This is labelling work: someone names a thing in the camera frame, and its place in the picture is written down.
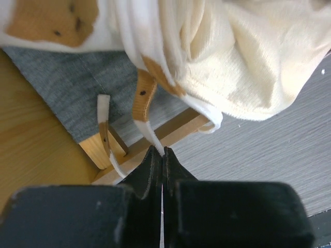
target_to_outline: wood grain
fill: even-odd
[[[326,211],[331,206],[330,92],[331,55],[316,68],[293,105],[279,115],[262,122],[224,115],[215,133],[191,134],[171,148],[199,180],[286,182],[300,195],[309,215]],[[180,99],[158,96],[151,123],[173,118],[184,108]],[[113,126],[126,144],[140,138],[129,117]]]
[[[109,127],[108,139],[111,149],[117,158],[123,157],[128,153],[128,147],[112,127]],[[87,138],[80,142],[79,145],[99,169],[114,169],[103,147],[100,133]]]
[[[206,123],[208,120],[204,116],[188,108],[156,129],[155,133],[164,146],[171,146]],[[118,158],[122,169],[130,171],[136,168],[143,160],[149,146],[150,143],[144,138],[131,145],[129,153],[123,158]],[[112,184],[118,178],[114,170],[107,168],[99,172],[93,184]]]
[[[0,50],[0,210],[21,187],[90,184],[98,169]]]

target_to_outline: cream fabric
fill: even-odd
[[[221,112],[264,120],[289,107],[331,49],[331,1],[115,2],[133,63],[155,60],[217,128]]]
[[[187,73],[179,84],[237,118],[264,120],[289,107],[331,48],[331,1],[191,5],[193,28],[183,25],[181,40],[196,35],[183,42]]]

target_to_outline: wooden frame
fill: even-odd
[[[204,116],[188,108],[156,129],[155,133],[164,146],[171,146],[187,135],[196,132],[206,123],[208,123],[208,120]],[[109,138],[114,146],[113,152],[116,154],[117,160],[124,171],[131,171],[136,168],[143,160],[150,146],[150,143],[145,138],[142,138],[130,147],[127,147],[111,127]],[[101,169],[93,184],[112,184],[119,178],[103,148],[100,134],[96,134],[81,142],[80,146],[96,166]]]

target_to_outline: black clamp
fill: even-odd
[[[26,188],[0,221],[0,247],[311,248],[313,230],[287,184],[198,181],[165,148],[116,186]]]

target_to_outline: gathered fabric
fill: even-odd
[[[220,128],[222,113],[266,120],[289,107],[331,49],[323,0],[117,0],[116,28],[138,68],[133,118],[148,121],[155,83]]]
[[[157,85],[204,115],[210,123],[199,131],[213,133],[222,113],[262,121],[285,110],[331,49],[328,0],[0,3],[0,45],[124,50],[138,70],[134,122],[160,154],[163,146],[148,118]]]

